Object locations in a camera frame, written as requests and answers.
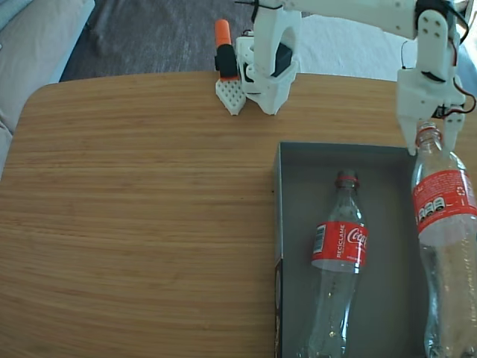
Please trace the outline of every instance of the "coca-cola bottle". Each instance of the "coca-cola bottle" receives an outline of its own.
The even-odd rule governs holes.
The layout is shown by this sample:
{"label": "coca-cola bottle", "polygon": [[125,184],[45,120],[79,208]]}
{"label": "coca-cola bottle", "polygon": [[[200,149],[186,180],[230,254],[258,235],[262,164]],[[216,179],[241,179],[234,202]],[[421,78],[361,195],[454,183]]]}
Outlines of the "coca-cola bottle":
{"label": "coca-cola bottle", "polygon": [[353,170],[344,170],[335,184],[335,204],[327,221],[316,230],[312,265],[321,269],[321,280],[311,332],[299,357],[344,355],[350,307],[366,260],[367,228],[358,204],[358,177]]}
{"label": "coca-cola bottle", "polygon": [[429,286],[428,358],[477,357],[477,205],[464,164],[432,123],[417,134],[412,195]]}

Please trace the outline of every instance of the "clear plastic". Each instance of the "clear plastic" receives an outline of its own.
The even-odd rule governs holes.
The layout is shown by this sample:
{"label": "clear plastic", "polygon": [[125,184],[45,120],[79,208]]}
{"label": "clear plastic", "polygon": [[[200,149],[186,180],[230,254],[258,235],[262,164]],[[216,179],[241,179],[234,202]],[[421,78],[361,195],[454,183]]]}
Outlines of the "clear plastic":
{"label": "clear plastic", "polygon": [[[436,172],[449,169],[465,172],[458,157],[442,149],[440,133],[434,125],[422,126],[417,144],[412,189]],[[428,358],[477,357],[476,233],[477,218],[461,214],[441,219],[419,235],[421,260],[429,285],[425,335]]]}
{"label": "clear plastic", "polygon": [[[338,174],[336,201],[327,221],[366,226],[358,203],[357,178],[353,178],[356,178],[353,171]],[[347,349],[348,319],[361,267],[343,260],[320,260],[315,266],[321,268],[320,285],[315,296],[316,311],[297,356],[340,358]]]}

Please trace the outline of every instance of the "robotic arm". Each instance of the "robotic arm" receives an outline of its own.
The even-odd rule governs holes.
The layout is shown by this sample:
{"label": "robotic arm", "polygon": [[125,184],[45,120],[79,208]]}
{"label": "robotic arm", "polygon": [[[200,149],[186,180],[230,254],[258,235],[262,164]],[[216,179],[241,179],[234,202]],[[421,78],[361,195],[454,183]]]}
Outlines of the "robotic arm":
{"label": "robotic arm", "polygon": [[[248,4],[254,6],[254,27],[236,41],[239,83],[234,88],[265,113],[276,114],[286,102],[300,70],[296,49],[301,11],[340,17],[417,38],[415,68],[398,71],[397,118],[411,155],[416,151],[418,123],[430,118],[444,120],[444,145],[454,149],[465,114],[475,103],[464,110],[469,93],[462,90],[456,75],[461,39],[453,4],[446,0],[255,0]],[[231,108],[223,94],[224,79],[216,89],[230,112],[238,114],[244,101]]]}

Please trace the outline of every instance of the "wooden table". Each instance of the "wooden table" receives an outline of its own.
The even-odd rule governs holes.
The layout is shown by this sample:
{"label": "wooden table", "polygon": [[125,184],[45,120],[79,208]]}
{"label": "wooden table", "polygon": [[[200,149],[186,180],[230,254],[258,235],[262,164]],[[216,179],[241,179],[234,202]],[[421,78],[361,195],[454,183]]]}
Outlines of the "wooden table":
{"label": "wooden table", "polygon": [[215,81],[32,96],[0,183],[0,357],[272,357],[277,144],[404,145],[395,84],[301,75],[278,116],[232,117]]}

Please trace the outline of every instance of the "gray box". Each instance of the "gray box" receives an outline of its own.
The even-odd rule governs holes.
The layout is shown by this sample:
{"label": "gray box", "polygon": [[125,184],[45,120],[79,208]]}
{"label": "gray box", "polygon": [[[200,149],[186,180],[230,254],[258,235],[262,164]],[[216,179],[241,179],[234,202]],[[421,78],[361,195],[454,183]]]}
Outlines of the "gray box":
{"label": "gray box", "polygon": [[311,265],[340,169],[355,169],[370,232],[348,334],[352,358],[424,357],[427,282],[411,202],[413,157],[404,148],[279,144],[276,163],[276,357],[296,357],[315,313],[320,270]]}

